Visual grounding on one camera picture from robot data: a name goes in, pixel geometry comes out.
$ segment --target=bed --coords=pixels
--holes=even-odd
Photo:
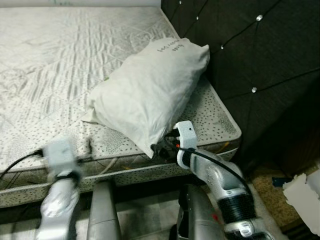
[[[95,85],[164,37],[179,38],[157,7],[0,8],[0,173],[69,136],[77,156],[88,153],[92,140],[95,160],[82,165],[82,192],[105,179],[123,186],[190,174],[173,159],[149,159],[115,130],[80,120]],[[236,153],[241,130],[205,78],[180,120],[193,122],[201,148],[225,160]],[[47,177],[44,159],[22,161],[0,181],[0,208],[42,200]]]

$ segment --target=speckled mattress fabric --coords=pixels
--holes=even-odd
[[[82,191],[92,190],[114,158],[102,177],[126,179],[120,185],[151,181],[148,169],[157,167],[168,169],[154,179],[188,174],[166,159],[148,159],[121,133],[80,120],[95,85],[128,56],[164,37],[178,35],[156,7],[0,8],[0,172],[68,136],[77,156],[88,153],[91,138],[99,159],[83,164]],[[207,80],[200,80],[181,120],[193,122],[202,148],[227,160],[236,152],[241,131]],[[140,177],[126,178],[132,172]],[[40,200],[47,176],[43,159],[19,163],[0,181],[0,208]]]

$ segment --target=black tufted headboard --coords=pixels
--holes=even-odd
[[[180,37],[209,44],[206,76],[242,130],[245,173],[320,119],[319,0],[162,0]]]

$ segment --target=floor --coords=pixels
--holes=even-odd
[[[255,198],[257,215],[264,219],[267,229],[276,240],[288,240],[275,221],[272,219],[257,191],[250,185]],[[122,239],[124,240],[168,240],[170,229],[176,223],[179,212],[177,191],[161,195],[149,196],[122,202],[116,205]],[[213,206],[217,209],[217,203],[208,193]],[[89,210],[81,212],[76,223],[77,239],[87,239]],[[1,240],[33,240],[39,219],[17,222],[16,224],[0,225]]]

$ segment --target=pillow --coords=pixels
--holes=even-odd
[[[152,158],[177,122],[210,59],[209,46],[163,38],[129,56],[91,92],[82,121],[106,125]]]

